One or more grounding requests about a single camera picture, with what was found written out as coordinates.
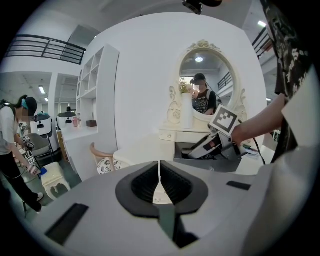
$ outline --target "ornate mirror frame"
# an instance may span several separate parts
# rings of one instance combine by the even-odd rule
[[[230,102],[228,104],[228,108],[235,112],[239,119],[242,121],[247,120],[247,112],[246,108],[244,106],[243,100],[245,97],[245,89],[242,88],[241,85],[241,79],[239,77],[238,71],[235,68],[234,65],[229,61],[229,59],[226,57],[226,55],[215,46],[213,43],[209,43],[206,40],[200,40],[197,43],[193,43],[180,57],[177,67],[175,70],[175,79],[174,84],[170,86],[170,106],[167,111],[167,125],[179,125],[180,123],[180,116],[181,116],[181,94],[179,91],[179,84],[180,84],[180,73],[181,73],[181,66],[183,64],[183,61],[185,60],[186,56],[189,55],[192,52],[197,51],[203,51],[203,52],[209,52],[220,58],[229,69],[232,80],[233,80],[233,93],[230,99]],[[194,119],[194,128],[196,130],[198,129],[208,129],[208,123],[212,119],[212,115],[205,115],[197,112],[195,109],[193,110],[193,119]]]

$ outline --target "blue hair tie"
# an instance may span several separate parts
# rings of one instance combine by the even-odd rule
[[[26,100],[25,100],[24,98],[22,99],[21,106],[24,107],[24,108],[27,109],[27,110],[29,109],[29,108],[28,108],[28,105],[27,105],[27,103],[26,103]]]

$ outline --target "black metal railing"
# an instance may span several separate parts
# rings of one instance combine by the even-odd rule
[[[223,88],[226,87],[227,84],[229,84],[232,81],[232,76],[230,72],[228,72],[221,80],[218,82],[218,87],[219,91]]]
[[[253,41],[252,46],[258,59],[273,47],[266,27],[262,29],[257,38]]]
[[[28,56],[55,59],[81,65],[86,49],[61,40],[31,34],[18,34],[4,57]]]

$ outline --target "black t-shirt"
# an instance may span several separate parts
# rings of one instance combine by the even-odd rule
[[[303,85],[312,61],[296,30],[270,0],[260,0],[272,32],[273,48],[278,59],[276,94],[285,95],[285,103]],[[272,162],[283,153],[297,147],[297,141],[288,123],[283,119],[281,135]]]
[[[213,91],[210,91],[208,100],[208,90],[209,89],[199,93],[198,97],[192,100],[193,108],[201,114],[206,113],[210,109],[213,109],[213,112],[215,112],[217,108],[216,94]]]

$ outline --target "black cap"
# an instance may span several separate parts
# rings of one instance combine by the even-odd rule
[[[204,75],[204,74],[201,74],[201,73],[196,74],[196,75],[193,77],[193,79],[190,81],[190,84],[195,84],[196,81],[199,81],[199,80],[206,80],[205,75]]]
[[[35,115],[37,109],[38,109],[38,105],[37,105],[37,101],[35,100],[35,98],[32,97],[27,97],[25,99],[25,103],[28,106],[28,110],[29,110],[29,117],[32,117]]]

